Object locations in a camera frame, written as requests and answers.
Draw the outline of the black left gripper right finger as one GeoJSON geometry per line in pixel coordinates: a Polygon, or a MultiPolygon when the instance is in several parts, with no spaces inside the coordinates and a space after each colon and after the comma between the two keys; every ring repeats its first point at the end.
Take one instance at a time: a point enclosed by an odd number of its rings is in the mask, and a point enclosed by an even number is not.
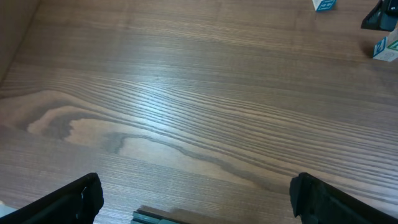
{"type": "Polygon", "coordinates": [[[397,219],[302,172],[292,178],[290,202],[303,224],[397,224],[397,219]]]}

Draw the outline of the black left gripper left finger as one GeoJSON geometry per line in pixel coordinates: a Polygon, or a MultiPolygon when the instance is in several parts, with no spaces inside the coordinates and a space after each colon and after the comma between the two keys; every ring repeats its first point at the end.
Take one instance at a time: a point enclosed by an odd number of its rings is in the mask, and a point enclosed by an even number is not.
{"type": "Polygon", "coordinates": [[[92,172],[1,217],[1,223],[92,224],[103,204],[100,178],[92,172]]]}

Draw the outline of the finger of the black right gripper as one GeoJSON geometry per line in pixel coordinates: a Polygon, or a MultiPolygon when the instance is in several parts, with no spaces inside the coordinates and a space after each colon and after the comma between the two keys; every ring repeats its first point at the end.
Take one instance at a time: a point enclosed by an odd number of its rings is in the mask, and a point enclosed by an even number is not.
{"type": "Polygon", "coordinates": [[[397,25],[397,0],[379,0],[363,19],[362,29],[392,32],[397,25]]]}

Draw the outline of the wooden block globe picture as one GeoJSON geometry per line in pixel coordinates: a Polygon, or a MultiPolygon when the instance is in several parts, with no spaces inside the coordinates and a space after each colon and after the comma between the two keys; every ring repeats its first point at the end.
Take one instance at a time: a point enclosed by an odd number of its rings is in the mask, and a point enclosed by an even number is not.
{"type": "Polygon", "coordinates": [[[380,40],[373,50],[373,59],[391,62],[397,59],[397,51],[387,47],[388,37],[380,40]]]}

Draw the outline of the wooden block blue side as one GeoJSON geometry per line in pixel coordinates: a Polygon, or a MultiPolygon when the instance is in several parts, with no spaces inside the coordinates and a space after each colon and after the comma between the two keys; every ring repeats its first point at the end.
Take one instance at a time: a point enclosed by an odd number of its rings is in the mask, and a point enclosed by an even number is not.
{"type": "Polygon", "coordinates": [[[329,11],[333,9],[336,0],[312,0],[316,12],[329,11]]]}

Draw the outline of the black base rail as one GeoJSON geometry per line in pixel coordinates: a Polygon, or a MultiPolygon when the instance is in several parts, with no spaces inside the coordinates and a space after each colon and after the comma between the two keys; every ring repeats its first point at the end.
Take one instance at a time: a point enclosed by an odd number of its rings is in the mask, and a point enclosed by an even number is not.
{"type": "Polygon", "coordinates": [[[178,222],[161,215],[156,215],[154,213],[136,210],[132,213],[131,224],[182,224],[182,222],[178,222]]]}

